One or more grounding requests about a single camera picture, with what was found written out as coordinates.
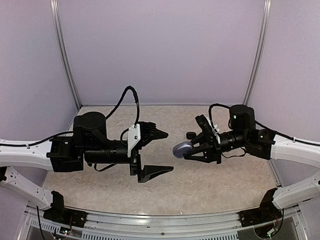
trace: lavender wall panel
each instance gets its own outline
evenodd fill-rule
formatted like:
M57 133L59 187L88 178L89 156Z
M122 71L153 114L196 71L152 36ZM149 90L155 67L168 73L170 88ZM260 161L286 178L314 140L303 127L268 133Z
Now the lavender wall panel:
M115 104L133 85L144 104L241 103L263 6L264 0L59 1L81 102Z
M291 136L320 142L320 2L274 0L250 105L256 119ZM318 169L274 163L284 185ZM300 204L311 240L320 239L320 199Z
M0 2L0 138L38 140L65 131L76 114L49 1ZM19 168L41 184L45 171ZM0 189L0 240L14 239L27 200Z

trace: black mount bracket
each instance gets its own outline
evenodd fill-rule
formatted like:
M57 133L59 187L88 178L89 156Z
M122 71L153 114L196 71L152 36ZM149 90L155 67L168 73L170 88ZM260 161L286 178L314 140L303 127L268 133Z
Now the black mount bracket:
M64 196L57 191L52 191L53 201L51 208L44 211L43 218L65 224L83 228L87 220L87 213L65 207Z
M6 166L0 167L0 182L7 180L6 171L7 171L7 167Z
M281 211L272 203L276 190L277 188L268 190L259 207L239 212L242 227L263 224L282 217Z

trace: small gray object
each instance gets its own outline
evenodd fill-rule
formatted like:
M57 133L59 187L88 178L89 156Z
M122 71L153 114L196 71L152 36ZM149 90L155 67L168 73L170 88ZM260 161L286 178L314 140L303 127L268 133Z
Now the small gray object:
M172 153L177 159L183 159L186 153L191 152L194 149L194 145L189 141L184 141L174 146Z

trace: white bracket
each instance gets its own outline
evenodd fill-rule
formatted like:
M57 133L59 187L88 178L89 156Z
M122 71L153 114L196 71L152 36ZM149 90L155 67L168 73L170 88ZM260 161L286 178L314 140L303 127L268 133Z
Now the white bracket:
M132 125L129 127L128 131L128 158L131 157L131 151L134 147L138 144L141 140L141 133L140 133L140 124Z
M39 207L39 209L47 210L53 202L53 196L50 190L44 189L32 181L20 175L13 167L6 169L6 180L0 182L0 186L11 189L23 196Z
M209 117L206 117L206 120L208 121L209 125L211 126L210 118L209 118ZM213 130L213 134L215 135L216 140L217 140L217 141L218 141L218 143L220 144L220 143L221 143L221 141L220 141L220 137L219 137L219 135L218 135L218 133L219 133L220 129L219 129L219 128L217 128L217 127L218 127L218 125L217 125L217 124L215 124L213 120L212 120L212 123L213 123L213 126L211 126L211 127L212 127L212 130Z

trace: white metal frame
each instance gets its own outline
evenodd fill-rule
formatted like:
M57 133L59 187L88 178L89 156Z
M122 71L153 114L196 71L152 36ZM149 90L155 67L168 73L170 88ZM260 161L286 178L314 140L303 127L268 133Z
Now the white metal frame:
M241 227L239 215L236 211L187 216L148 216L104 213L97 211L87 212L87 221L84 225L84 228L72 228L75 231L80 231L81 237L75 237L75 239L91 239L92 236L92 239L99 239L99 237L101 237L101 239L110 238L119 240L202 240L211 239L211 237L215 236L237 236L238 231L252 228L252 226ZM285 219L293 219L299 240L308 240L306 225L299 208L287 208L284 212L284 215ZM40 218L42 228L45 231L48 231L48 229L51 229L51 227L52 229L68 227L44 219L42 217ZM27 238L30 227L39 227L37 211L34 208L34 206L29 205L26 208L24 213L24 219L20 224L23 227L21 231L17 234L17 240L25 240Z

